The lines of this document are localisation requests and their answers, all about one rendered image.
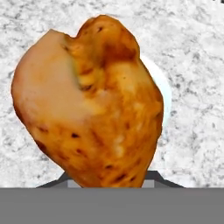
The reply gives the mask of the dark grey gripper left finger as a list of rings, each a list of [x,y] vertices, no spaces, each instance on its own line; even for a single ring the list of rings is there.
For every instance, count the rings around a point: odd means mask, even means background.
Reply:
[[[40,187],[80,188],[80,186],[76,182],[74,182],[65,172],[58,179],[43,184]]]

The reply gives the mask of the golden brown chicken drumstick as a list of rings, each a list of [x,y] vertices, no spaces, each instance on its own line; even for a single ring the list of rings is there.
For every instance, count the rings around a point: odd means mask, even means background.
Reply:
[[[140,187],[162,133],[163,96],[117,19],[49,30],[18,62],[13,107],[39,149],[82,187]]]

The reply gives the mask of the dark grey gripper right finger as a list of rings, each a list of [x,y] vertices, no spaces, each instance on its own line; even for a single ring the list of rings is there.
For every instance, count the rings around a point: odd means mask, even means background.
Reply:
[[[182,185],[178,185],[174,182],[164,179],[159,174],[158,171],[147,171],[143,182],[143,188],[165,188],[165,187],[182,188]]]

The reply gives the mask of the white round plate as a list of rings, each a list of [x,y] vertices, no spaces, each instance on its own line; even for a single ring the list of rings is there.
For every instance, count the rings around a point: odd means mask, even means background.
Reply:
[[[160,93],[163,96],[164,102],[164,115],[163,115],[163,122],[162,127],[165,128],[168,124],[169,118],[171,116],[172,111],[172,89],[169,84],[169,81],[162,71],[162,69],[151,59],[146,57],[145,55],[140,55],[141,61],[144,63],[146,68],[148,69],[151,78],[154,80],[155,84],[157,85]]]

